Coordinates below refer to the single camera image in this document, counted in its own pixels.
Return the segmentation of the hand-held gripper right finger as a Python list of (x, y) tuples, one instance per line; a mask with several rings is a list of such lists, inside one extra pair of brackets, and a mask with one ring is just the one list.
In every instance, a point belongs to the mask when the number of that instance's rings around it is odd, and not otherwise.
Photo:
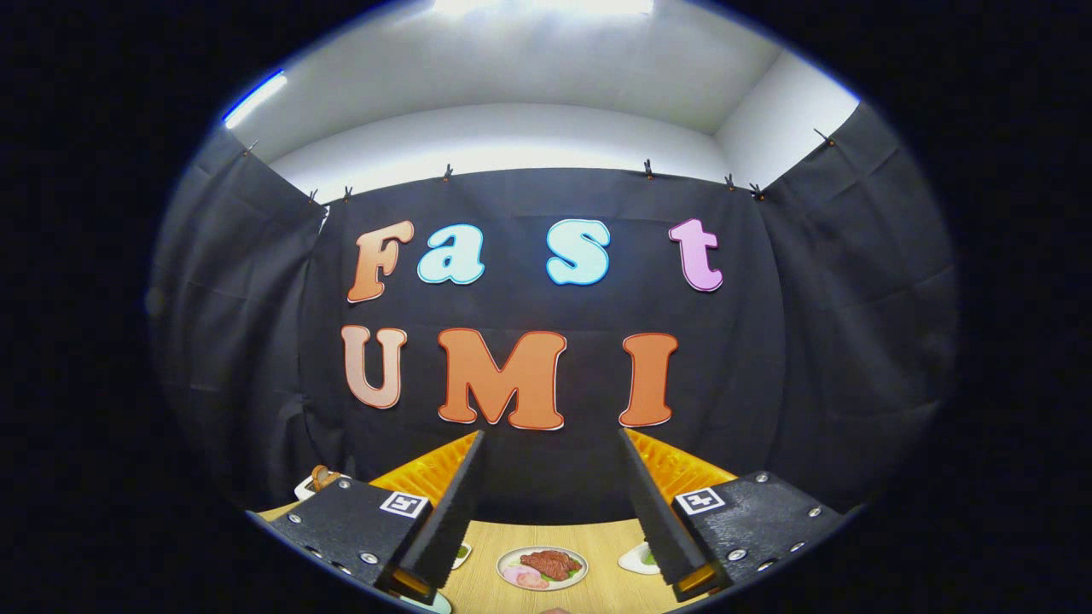
[(770, 471), (737, 477), (636, 429), (618, 439), (636, 520), (679, 602), (760, 582), (845, 524)]

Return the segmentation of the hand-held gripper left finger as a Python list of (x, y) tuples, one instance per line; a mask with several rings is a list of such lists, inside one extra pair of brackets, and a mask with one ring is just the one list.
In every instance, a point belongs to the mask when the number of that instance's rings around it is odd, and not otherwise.
[(370, 482), (329, 473), (311, 497), (274, 513), (268, 533), (387, 601), (429, 604), (468, 532), (485, 467), (476, 430)]

